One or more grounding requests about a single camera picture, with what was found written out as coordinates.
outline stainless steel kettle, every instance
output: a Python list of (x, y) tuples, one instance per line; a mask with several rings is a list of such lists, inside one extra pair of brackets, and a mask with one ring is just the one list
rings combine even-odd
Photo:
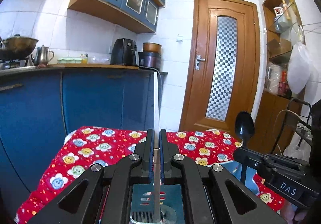
[[(52, 58), (49, 59), (49, 53), (52, 53)], [(35, 64), (35, 66), (38, 65), (47, 65), (55, 56), (55, 53), (51, 50), (49, 50), (49, 47), (42, 45), (41, 47), (37, 47), (37, 52), (35, 58), (31, 54), (31, 61)]]

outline countertop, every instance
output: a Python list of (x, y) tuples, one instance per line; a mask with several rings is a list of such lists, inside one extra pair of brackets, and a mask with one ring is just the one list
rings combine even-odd
[[(70, 69), (88, 69), (88, 68), (95, 68), (95, 69), (125, 69), (125, 70), (137, 70), (140, 72), (145, 73), (152, 73), (154, 72), (151, 69), (140, 69), (137, 66), (123, 66), (123, 65), (103, 65), (103, 64), (55, 64), (55, 65), (47, 65), (46, 67), (35, 67), (35, 66), (27, 66), (27, 67), (17, 67), (7, 70), (0, 71), (0, 77), (6, 75), (16, 75), (22, 73), (30, 73), (30, 72), (42, 72), (42, 71), (51, 71), (51, 70), (70, 70)], [(167, 75), (167, 72), (160, 72), (161, 75)]]

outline checkered glass panel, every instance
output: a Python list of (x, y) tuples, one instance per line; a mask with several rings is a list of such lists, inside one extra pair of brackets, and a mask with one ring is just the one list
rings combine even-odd
[(217, 43), (213, 83), (206, 117), (224, 121), (229, 108), (237, 48), (237, 21), (234, 18), (217, 18)]

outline orange pot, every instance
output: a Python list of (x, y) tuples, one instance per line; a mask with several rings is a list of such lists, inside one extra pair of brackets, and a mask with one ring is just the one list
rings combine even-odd
[(153, 52), (153, 53), (158, 53), (160, 54), (161, 53), (161, 47), (162, 45), (160, 44), (156, 44), (156, 43), (144, 43), (142, 44), (143, 47), (142, 47), (142, 50), (144, 52)]

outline silver bolt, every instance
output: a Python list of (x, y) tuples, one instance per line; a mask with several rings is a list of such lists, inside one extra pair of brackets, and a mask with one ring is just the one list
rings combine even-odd
[(136, 153), (133, 153), (131, 155), (129, 155), (129, 158), (132, 160), (132, 161), (137, 161), (139, 159), (139, 155), (136, 154)]
[(94, 164), (92, 167), (91, 167), (91, 170), (92, 171), (100, 171), (102, 168), (102, 166), (100, 164)]
[(174, 155), (174, 159), (177, 160), (177, 161), (181, 161), (182, 159), (184, 159), (184, 155), (175, 154), (175, 155)]
[(223, 166), (221, 165), (221, 164), (214, 164), (213, 166), (212, 166), (212, 168), (213, 168), (213, 170), (214, 171), (217, 171), (217, 172), (220, 172), (220, 171), (222, 171), (223, 170)]

